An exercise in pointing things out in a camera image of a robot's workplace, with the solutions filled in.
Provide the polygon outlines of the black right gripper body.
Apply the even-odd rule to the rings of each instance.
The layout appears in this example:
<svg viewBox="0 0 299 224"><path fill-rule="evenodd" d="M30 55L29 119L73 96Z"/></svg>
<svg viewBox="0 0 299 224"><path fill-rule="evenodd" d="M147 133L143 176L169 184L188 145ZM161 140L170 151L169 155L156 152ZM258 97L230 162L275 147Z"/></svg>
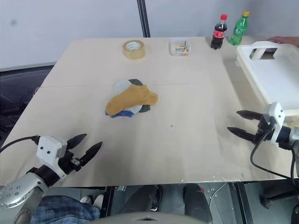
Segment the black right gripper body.
<svg viewBox="0 0 299 224"><path fill-rule="evenodd" d="M276 124L275 118L273 116L253 116L253 119L259 121L253 144L257 145L265 139L271 139L271 137L268 138L268 135L273 132L272 129Z"/></svg>

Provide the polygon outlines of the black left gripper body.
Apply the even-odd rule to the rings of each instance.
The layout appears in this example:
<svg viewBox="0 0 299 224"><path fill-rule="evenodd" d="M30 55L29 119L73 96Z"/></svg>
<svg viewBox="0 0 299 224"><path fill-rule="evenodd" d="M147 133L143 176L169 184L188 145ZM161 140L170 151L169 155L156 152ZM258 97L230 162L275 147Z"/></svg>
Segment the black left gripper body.
<svg viewBox="0 0 299 224"><path fill-rule="evenodd" d="M78 172L81 169L80 161L73 158L73 156L74 154L72 152L66 150L64 156L58 160L58 166L67 175L72 171Z"/></svg>

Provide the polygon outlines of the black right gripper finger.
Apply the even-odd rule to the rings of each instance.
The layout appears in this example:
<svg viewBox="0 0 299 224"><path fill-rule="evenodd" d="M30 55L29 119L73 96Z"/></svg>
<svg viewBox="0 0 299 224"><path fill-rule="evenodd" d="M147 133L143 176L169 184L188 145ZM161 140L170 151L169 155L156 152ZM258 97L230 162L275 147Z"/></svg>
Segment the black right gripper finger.
<svg viewBox="0 0 299 224"><path fill-rule="evenodd" d="M238 115L240 115L244 119L248 120L258 120L261 121L264 119L264 116L262 113L248 111L248 110L240 110L236 112Z"/></svg>
<svg viewBox="0 0 299 224"><path fill-rule="evenodd" d="M250 141L251 143L255 143L255 135L237 127L227 127L227 129L237 137Z"/></svg>

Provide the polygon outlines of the bystander bare hand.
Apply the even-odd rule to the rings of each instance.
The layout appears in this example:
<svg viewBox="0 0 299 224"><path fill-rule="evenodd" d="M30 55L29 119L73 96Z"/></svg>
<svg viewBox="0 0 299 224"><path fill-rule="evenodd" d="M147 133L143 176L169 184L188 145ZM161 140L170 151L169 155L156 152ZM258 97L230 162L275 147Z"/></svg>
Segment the bystander bare hand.
<svg viewBox="0 0 299 224"><path fill-rule="evenodd" d="M283 36L273 36L268 39L270 42L279 43L279 44L289 44L292 40L289 37Z"/></svg>

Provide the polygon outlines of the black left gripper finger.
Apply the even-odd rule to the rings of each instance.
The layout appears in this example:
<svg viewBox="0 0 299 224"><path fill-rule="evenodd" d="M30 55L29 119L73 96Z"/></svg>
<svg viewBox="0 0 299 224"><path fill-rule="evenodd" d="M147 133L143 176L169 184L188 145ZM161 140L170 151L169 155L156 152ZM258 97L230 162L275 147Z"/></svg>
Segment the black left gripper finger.
<svg viewBox="0 0 299 224"><path fill-rule="evenodd" d="M80 165L83 167L85 166L100 150L103 142L96 143L91 148L89 148L85 155L80 158Z"/></svg>
<svg viewBox="0 0 299 224"><path fill-rule="evenodd" d="M67 140L67 149L73 149L75 148L77 145L79 145L82 140L87 136L86 133L84 134L79 134L74 136L73 138Z"/></svg>

